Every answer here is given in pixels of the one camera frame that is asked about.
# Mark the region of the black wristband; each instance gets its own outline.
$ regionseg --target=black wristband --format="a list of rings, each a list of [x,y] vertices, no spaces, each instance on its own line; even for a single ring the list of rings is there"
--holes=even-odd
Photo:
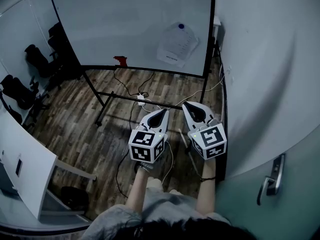
[[[212,177],[212,178],[201,178],[200,179],[200,182],[202,183],[202,182],[205,182],[205,181],[212,181],[212,180],[214,180],[216,177]]]

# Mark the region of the door handle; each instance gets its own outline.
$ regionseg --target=door handle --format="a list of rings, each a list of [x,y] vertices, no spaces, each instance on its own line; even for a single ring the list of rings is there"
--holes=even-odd
[[[285,153],[277,156],[273,160],[272,171],[270,176],[265,176],[263,183],[260,186],[258,197],[256,198],[256,204],[261,205],[262,196],[274,196],[278,193],[280,183],[282,180],[285,165]]]

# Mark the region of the white desk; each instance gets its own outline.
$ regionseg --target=white desk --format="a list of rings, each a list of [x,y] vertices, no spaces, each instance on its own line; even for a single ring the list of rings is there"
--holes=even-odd
[[[97,178],[59,161],[54,153],[33,138],[7,111],[0,112],[0,125],[1,163],[20,198],[37,219],[42,213],[44,197],[55,166],[91,180]],[[22,164],[17,176],[19,159]]]

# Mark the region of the wooden floor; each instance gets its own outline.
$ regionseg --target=wooden floor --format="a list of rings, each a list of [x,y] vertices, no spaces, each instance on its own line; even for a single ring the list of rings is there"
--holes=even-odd
[[[219,65],[212,63],[211,68],[207,90],[218,83]],[[132,69],[117,69],[115,72],[116,77],[127,84],[131,93],[137,93],[138,86],[151,74],[151,71]],[[97,91],[114,91],[119,95],[128,95],[124,86],[113,78],[112,71],[88,70],[87,75]],[[194,92],[202,90],[203,82],[203,79],[196,77],[156,72],[143,89],[149,93],[150,100],[175,105]],[[61,90],[55,88],[49,93],[50,98],[45,103],[51,104],[50,109],[40,113],[35,127],[29,132],[61,161],[97,175],[97,180],[93,182],[62,169],[55,169],[48,187],[57,196],[60,196],[63,186],[86,190],[89,194],[86,216],[93,220],[112,205],[123,204],[126,201],[117,189],[115,176],[118,163],[128,151],[131,133],[129,118],[134,102],[112,99],[102,116],[102,126],[97,127],[94,121],[102,106],[83,76],[80,80],[66,81],[61,87]],[[200,96],[201,92],[189,101],[199,101]],[[204,104],[210,106],[217,119],[220,119],[221,85],[205,93]],[[145,108],[150,111],[157,109],[150,104],[146,104]],[[136,127],[146,114],[147,112],[136,103],[131,126]],[[174,165],[163,186],[165,190],[177,189],[185,195],[196,197],[199,179],[189,157],[184,153],[185,146],[179,128],[184,134],[188,132],[183,112],[171,109],[167,134],[173,151]],[[200,169],[203,161],[196,153],[193,153],[193,157]],[[153,176],[162,180],[171,163],[170,149],[166,146],[155,165]],[[134,164],[128,155],[120,167],[118,181],[124,193],[128,193],[130,184],[134,181]]]

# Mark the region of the black hair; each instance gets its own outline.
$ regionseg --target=black hair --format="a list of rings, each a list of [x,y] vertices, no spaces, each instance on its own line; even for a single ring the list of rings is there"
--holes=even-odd
[[[256,238],[246,229],[231,226],[225,222],[206,219],[180,220],[170,223],[164,219],[151,222],[142,222],[139,225],[125,227],[122,226],[113,234],[113,240],[129,239],[214,239],[214,240],[255,240]]]

